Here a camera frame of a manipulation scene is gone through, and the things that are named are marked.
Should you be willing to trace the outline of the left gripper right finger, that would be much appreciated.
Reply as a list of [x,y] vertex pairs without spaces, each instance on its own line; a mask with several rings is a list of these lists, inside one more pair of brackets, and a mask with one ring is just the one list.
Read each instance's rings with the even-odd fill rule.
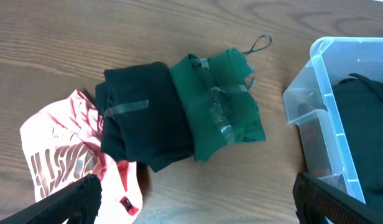
[[383,223],[383,213],[306,173],[297,174],[293,198],[300,224]]

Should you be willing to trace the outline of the pink printed t-shirt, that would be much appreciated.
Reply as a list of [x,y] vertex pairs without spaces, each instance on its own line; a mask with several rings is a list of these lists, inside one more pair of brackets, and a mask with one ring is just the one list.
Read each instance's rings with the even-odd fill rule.
[[102,187],[96,223],[133,223],[143,201],[135,162],[116,162],[101,151],[103,118],[79,90],[47,105],[20,128],[36,201],[88,174]]

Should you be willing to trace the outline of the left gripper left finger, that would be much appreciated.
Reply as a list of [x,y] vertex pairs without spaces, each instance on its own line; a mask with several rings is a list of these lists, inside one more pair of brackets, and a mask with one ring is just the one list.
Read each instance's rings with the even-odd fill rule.
[[0,224],[94,223],[101,205],[101,182],[89,174]]

